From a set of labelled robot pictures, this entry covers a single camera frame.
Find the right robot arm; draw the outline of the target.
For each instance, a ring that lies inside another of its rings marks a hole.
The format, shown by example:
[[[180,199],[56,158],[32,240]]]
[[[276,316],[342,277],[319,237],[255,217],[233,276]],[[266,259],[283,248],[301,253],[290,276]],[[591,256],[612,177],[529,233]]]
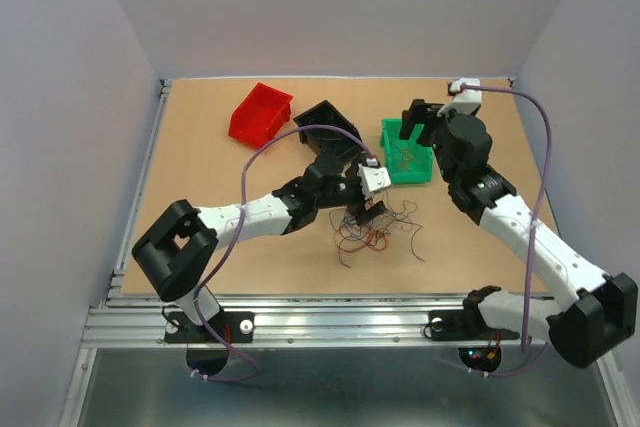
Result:
[[[400,137],[434,151],[453,204],[524,261],[550,293],[535,299],[489,285],[471,291],[459,311],[437,314],[435,341],[484,339],[510,331],[551,344],[570,365],[586,368],[635,333],[639,289],[627,274],[611,275],[586,260],[532,211],[489,163],[492,138],[475,112],[412,101]]]

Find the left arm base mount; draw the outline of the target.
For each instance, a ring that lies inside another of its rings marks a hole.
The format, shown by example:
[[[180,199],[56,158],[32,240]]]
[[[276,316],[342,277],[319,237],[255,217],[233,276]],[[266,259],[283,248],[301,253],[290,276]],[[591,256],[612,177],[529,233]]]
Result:
[[[194,324],[182,311],[164,312],[164,341],[168,344],[217,343],[211,330],[230,344],[253,342],[255,315],[250,311],[223,311],[209,321],[209,329]]]

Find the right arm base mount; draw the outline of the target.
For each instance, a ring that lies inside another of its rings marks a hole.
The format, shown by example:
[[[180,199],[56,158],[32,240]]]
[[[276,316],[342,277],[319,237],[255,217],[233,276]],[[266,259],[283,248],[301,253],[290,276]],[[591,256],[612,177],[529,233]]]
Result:
[[[423,336],[437,342],[520,339],[516,332],[488,327],[481,318],[467,315],[459,309],[431,311],[423,327]]]

